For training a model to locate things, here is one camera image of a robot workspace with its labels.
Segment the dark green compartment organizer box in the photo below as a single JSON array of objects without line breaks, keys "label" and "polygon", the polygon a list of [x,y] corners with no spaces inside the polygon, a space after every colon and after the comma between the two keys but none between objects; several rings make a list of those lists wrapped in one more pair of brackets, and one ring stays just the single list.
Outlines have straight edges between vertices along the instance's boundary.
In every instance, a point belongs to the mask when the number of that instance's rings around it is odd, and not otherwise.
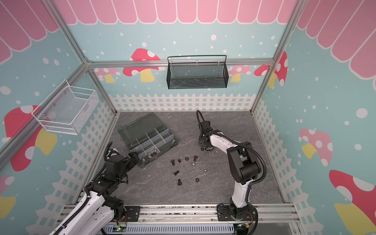
[{"label": "dark green compartment organizer box", "polygon": [[174,134],[154,113],[142,116],[117,131],[129,149],[130,157],[138,158],[140,168],[178,145]]}]

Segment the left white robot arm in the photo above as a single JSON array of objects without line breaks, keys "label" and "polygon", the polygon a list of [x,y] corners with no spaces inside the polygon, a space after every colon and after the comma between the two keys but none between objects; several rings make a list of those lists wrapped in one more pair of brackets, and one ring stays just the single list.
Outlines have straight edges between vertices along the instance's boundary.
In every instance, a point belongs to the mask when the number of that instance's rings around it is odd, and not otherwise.
[{"label": "left white robot arm", "polygon": [[124,202],[112,196],[120,184],[128,184],[127,173],[139,163],[135,152],[127,156],[111,149],[104,154],[104,166],[93,180],[84,187],[85,194],[75,208],[51,232],[52,235],[95,235],[106,234],[104,227],[115,221],[134,220],[135,210],[128,209]]}]

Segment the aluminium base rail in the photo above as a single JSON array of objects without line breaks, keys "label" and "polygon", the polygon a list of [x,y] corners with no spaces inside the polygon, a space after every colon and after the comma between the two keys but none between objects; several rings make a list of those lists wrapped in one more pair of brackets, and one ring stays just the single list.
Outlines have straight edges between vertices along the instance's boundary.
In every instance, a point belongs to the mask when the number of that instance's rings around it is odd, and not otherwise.
[{"label": "aluminium base rail", "polygon": [[[291,203],[254,204],[259,223],[295,223],[299,217]],[[255,219],[250,212],[243,219],[234,219],[229,209],[217,204],[143,204],[125,205],[128,212],[126,222],[152,223],[236,223]]]}]

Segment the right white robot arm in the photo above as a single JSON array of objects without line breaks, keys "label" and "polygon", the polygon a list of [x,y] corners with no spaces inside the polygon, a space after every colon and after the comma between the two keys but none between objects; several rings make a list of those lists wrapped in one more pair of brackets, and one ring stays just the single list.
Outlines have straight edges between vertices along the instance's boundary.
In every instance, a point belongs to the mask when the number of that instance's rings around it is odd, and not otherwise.
[{"label": "right white robot arm", "polygon": [[256,220],[257,210],[249,202],[251,188],[264,180],[267,167],[264,159],[256,152],[250,142],[237,142],[211,127],[209,121],[198,123],[199,146],[219,149],[227,154],[231,175],[235,180],[233,195],[228,211],[235,220],[246,218]]}]

